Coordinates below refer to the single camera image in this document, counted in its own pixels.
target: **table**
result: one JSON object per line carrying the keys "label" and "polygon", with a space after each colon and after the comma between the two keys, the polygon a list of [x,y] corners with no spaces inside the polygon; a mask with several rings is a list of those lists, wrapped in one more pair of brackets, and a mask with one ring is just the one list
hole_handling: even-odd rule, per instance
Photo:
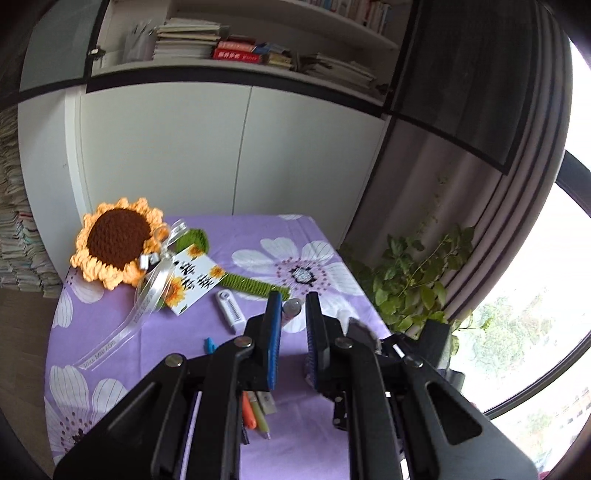
{"label": "table", "polygon": [[[166,218],[172,224],[178,218]],[[209,256],[226,271],[286,284],[304,298],[318,290],[324,314],[349,310],[383,338],[386,326],[310,217],[301,215],[197,216],[187,224],[206,231]],[[93,370],[73,365],[108,336],[129,313],[134,289],[113,291],[87,283],[77,269],[67,275],[56,309],[45,373],[47,431],[54,461],[88,432],[167,354],[204,355],[204,339],[217,345],[234,335],[216,304],[217,288],[181,316],[169,309],[153,313],[141,330]],[[266,299],[235,293],[246,318],[264,312]],[[307,352],[304,312],[281,332],[278,383],[273,392],[278,412],[268,416],[271,440],[250,432],[241,451],[245,480],[338,479],[349,477],[345,432],[332,426],[333,404],[304,380]]]}

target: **white plastic device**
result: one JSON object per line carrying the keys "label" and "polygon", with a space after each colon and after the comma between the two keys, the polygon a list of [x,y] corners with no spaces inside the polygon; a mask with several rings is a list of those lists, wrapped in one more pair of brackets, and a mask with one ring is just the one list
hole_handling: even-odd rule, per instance
{"label": "white plastic device", "polygon": [[236,335],[242,335],[246,328],[246,317],[238,306],[232,292],[228,289],[220,290],[217,292],[216,298],[230,328],[234,330]]}

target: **pen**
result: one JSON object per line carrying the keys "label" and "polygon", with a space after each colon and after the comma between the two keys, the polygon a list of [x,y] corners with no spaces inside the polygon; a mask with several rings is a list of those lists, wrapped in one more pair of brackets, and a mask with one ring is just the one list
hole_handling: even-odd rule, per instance
{"label": "pen", "polygon": [[248,401],[246,392],[242,392],[242,421],[247,429],[256,429],[256,417],[252,411],[251,403]]}
{"label": "pen", "polygon": [[207,337],[205,339],[205,353],[207,353],[208,355],[211,355],[212,353],[214,353],[216,348],[217,348],[216,344],[213,343],[213,340],[211,339],[211,337]]}
{"label": "pen", "polygon": [[269,425],[267,425],[267,420],[265,419],[265,415],[263,414],[261,407],[256,399],[256,395],[254,392],[248,392],[248,400],[250,401],[252,412],[256,418],[256,425],[258,426],[259,430],[261,431],[263,437],[267,440],[271,439],[271,432],[269,431]]}

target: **crocheted sunflower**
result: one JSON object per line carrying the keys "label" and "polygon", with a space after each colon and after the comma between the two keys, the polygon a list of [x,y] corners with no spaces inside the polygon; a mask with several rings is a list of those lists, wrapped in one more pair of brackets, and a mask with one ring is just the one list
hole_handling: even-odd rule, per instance
{"label": "crocheted sunflower", "polygon": [[[162,216],[162,210],[151,209],[145,198],[135,203],[126,198],[115,204],[101,203],[95,213],[84,215],[70,263],[82,270],[86,281],[100,280],[108,290],[121,282],[136,287],[144,274],[137,258],[160,250],[153,234],[165,225]],[[168,234],[167,229],[158,233]]]}

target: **stack of papers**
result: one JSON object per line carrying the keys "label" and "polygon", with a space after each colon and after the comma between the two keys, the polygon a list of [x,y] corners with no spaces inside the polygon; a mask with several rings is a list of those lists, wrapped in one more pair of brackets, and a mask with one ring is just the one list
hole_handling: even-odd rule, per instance
{"label": "stack of papers", "polygon": [[357,62],[340,61],[322,53],[300,57],[302,72],[360,91],[372,88],[376,76]]}
{"label": "stack of papers", "polygon": [[206,20],[171,18],[156,29],[154,60],[161,58],[210,59],[227,27]]}
{"label": "stack of papers", "polygon": [[61,281],[27,200],[18,154],[17,109],[0,113],[0,287],[58,298]]}

